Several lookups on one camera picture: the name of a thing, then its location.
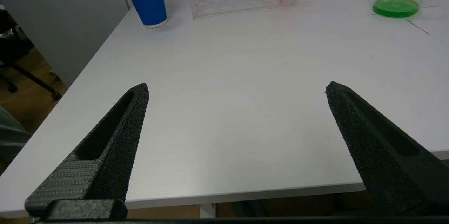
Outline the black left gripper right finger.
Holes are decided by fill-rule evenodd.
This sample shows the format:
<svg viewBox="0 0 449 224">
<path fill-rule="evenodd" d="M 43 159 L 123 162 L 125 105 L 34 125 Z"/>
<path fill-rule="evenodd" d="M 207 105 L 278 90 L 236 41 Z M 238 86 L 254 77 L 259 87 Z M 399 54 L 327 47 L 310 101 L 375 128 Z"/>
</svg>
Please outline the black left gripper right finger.
<svg viewBox="0 0 449 224">
<path fill-rule="evenodd" d="M 332 115 L 382 215 L 448 216 L 449 168 L 349 87 L 330 82 Z"/>
</svg>

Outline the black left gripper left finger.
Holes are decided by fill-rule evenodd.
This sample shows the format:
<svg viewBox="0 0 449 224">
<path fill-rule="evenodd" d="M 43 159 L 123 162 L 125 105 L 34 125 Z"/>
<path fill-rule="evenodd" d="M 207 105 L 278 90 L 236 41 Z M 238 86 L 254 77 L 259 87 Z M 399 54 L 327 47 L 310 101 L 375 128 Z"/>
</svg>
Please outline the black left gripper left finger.
<svg viewBox="0 0 449 224">
<path fill-rule="evenodd" d="M 146 83 L 130 88 L 25 201 L 32 217 L 51 211 L 122 207 L 149 102 Z"/>
</svg>

